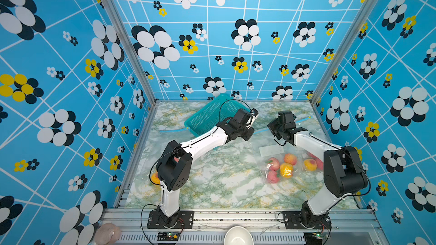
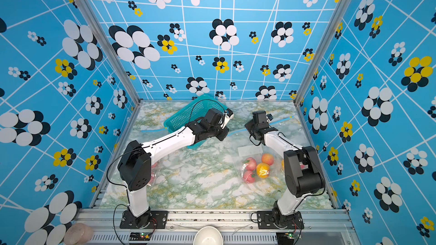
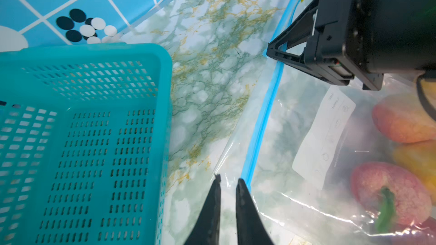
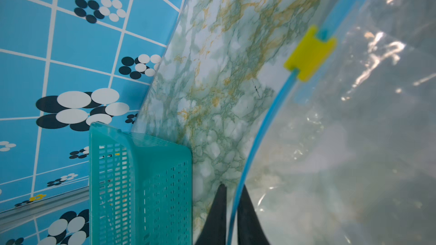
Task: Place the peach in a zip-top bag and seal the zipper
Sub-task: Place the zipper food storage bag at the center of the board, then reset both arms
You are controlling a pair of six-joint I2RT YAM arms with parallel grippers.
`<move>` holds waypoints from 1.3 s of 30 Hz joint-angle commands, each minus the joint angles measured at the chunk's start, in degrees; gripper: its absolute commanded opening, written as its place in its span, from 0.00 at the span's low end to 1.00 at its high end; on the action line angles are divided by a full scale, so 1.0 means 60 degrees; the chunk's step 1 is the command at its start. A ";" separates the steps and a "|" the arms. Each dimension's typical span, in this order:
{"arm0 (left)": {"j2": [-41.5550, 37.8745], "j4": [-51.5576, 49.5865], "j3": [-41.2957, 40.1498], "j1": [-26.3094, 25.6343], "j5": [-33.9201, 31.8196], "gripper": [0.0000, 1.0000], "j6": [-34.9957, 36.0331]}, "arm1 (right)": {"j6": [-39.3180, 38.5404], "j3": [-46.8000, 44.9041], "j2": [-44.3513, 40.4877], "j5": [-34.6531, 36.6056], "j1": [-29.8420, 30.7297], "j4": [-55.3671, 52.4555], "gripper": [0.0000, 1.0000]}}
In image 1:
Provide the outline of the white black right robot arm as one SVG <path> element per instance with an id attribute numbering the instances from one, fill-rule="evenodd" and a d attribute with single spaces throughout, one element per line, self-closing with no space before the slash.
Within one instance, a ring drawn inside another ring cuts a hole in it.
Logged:
<path id="1" fill-rule="evenodd" d="M 278 117 L 268 124 L 268 128 L 276 141 L 284 140 L 302 148 L 324 165 L 324 185 L 302 205 L 300 223 L 304 227 L 314 228 L 342 199 L 371 187 L 356 149 L 335 145 L 315 137 L 305 128 L 298 128 L 291 111 L 278 112 Z"/>

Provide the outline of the orange red peach leaf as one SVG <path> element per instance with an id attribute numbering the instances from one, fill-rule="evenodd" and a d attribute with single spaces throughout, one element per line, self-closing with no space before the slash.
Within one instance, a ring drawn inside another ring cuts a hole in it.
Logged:
<path id="1" fill-rule="evenodd" d="M 284 157 L 284 162 L 295 166 L 297 164 L 297 156 L 294 154 L 286 154 Z"/>

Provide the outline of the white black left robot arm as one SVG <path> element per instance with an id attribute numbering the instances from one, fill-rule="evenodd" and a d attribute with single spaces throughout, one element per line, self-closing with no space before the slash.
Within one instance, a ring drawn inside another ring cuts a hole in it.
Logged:
<path id="1" fill-rule="evenodd" d="M 156 163 L 157 177 L 162 190 L 159 212 L 164 219 L 175 218 L 179 211 L 179 190 L 186 184 L 193 163 L 212 149 L 237 138 L 248 141 L 253 133 L 253 123 L 259 112 L 239 109 L 233 117 L 219 121 L 207 133 L 193 140 L 169 142 Z"/>

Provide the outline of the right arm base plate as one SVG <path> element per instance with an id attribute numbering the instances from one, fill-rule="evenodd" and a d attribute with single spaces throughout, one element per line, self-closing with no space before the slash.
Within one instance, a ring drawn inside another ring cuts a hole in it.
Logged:
<path id="1" fill-rule="evenodd" d="M 316 216 L 309 210 L 302 211 L 283 211 L 281 213 L 287 230 L 329 230 L 332 226 L 328 216 Z"/>

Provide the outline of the yellow red peach top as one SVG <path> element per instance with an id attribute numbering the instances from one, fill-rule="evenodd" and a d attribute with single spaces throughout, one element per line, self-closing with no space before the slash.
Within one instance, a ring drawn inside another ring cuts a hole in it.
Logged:
<path id="1" fill-rule="evenodd" d="M 289 163 L 282 163 L 279 168 L 281 177 L 289 179 L 294 175 L 294 166 Z"/>

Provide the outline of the yellow orange peach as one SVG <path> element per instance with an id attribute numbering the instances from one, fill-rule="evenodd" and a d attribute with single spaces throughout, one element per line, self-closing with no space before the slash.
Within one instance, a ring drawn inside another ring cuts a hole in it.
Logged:
<path id="1" fill-rule="evenodd" d="M 160 179 L 159 179 L 159 177 L 158 177 L 158 173 L 157 173 L 157 172 L 154 172 L 154 173 L 151 175 L 151 181 L 152 181 L 153 184 L 155 184 L 155 185 L 157 185 L 157 186 L 160 185 Z"/>

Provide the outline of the teal plastic mesh basket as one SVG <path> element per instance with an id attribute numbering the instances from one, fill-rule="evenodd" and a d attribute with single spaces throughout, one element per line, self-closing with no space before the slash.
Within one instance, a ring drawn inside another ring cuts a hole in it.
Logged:
<path id="1" fill-rule="evenodd" d="M 227 117 L 234 117 L 239 109 L 250 111 L 244 102 L 238 101 L 229 95 L 220 95 L 189 117 L 185 121 L 185 127 L 195 137 L 198 137 L 216 127 L 219 121 Z"/>

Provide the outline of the yellow round peach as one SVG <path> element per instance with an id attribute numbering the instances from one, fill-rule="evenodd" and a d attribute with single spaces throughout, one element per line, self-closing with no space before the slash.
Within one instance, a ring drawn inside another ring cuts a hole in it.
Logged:
<path id="1" fill-rule="evenodd" d="M 305 171 L 316 171 L 317 170 L 317 162 L 315 159 L 305 159 L 304 160 L 304 169 Z"/>

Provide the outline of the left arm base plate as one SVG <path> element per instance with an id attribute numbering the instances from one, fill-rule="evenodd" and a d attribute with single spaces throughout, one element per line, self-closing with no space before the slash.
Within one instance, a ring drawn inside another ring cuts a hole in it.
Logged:
<path id="1" fill-rule="evenodd" d="M 150 212 L 147 229 L 192 229 L 194 222 L 193 211 L 178 210 L 170 217 L 164 215 L 160 209 Z"/>

